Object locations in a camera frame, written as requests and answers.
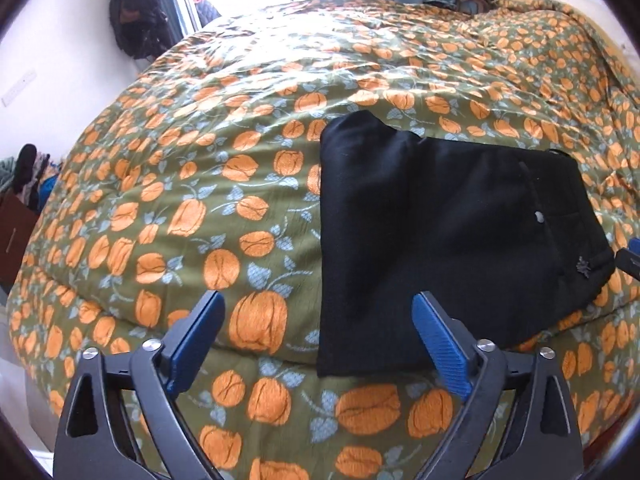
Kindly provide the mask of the brown paper bag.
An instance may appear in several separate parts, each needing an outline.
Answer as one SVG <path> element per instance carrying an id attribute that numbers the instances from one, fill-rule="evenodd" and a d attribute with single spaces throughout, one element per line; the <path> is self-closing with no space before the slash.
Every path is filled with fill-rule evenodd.
<path id="1" fill-rule="evenodd" d="M 11 191 L 1 197 L 0 209 L 0 282 L 9 292 L 21 269 L 26 246 L 38 216 Z"/>

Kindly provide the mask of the black pants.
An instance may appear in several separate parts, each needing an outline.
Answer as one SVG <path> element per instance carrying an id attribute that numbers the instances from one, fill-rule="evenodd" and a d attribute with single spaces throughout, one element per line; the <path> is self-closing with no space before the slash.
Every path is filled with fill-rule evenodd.
<path id="1" fill-rule="evenodd" d="M 420 292 L 511 348 L 587 307 L 614 271 L 567 154 L 422 138 L 366 110 L 322 132 L 320 218 L 322 376 L 429 367 Z"/>

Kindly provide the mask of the clothes heap beside bed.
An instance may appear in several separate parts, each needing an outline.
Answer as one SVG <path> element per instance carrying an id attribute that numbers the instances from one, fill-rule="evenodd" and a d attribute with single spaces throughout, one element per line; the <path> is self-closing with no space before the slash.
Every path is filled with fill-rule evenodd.
<path id="1" fill-rule="evenodd" d="M 1 161 L 1 198 L 15 196 L 28 209 L 40 214 L 62 166 L 62 160 L 54 160 L 34 144 L 25 144 L 16 157 Z"/>

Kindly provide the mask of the green orange floral duvet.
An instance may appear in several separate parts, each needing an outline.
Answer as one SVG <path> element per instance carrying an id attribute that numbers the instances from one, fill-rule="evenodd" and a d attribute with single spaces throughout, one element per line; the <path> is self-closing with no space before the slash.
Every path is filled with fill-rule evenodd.
<path id="1" fill-rule="evenodd" d="M 413 478 L 458 406 L 436 376 L 316 373 L 320 136 L 357 110 L 559 148 L 610 244 L 639 232 L 639 79 L 582 12 L 308 0 L 229 18 L 99 114 L 32 232 L 9 337 L 52 413 L 85 349 L 134 350 L 216 287 L 230 318 L 178 407 L 224 478 Z"/>

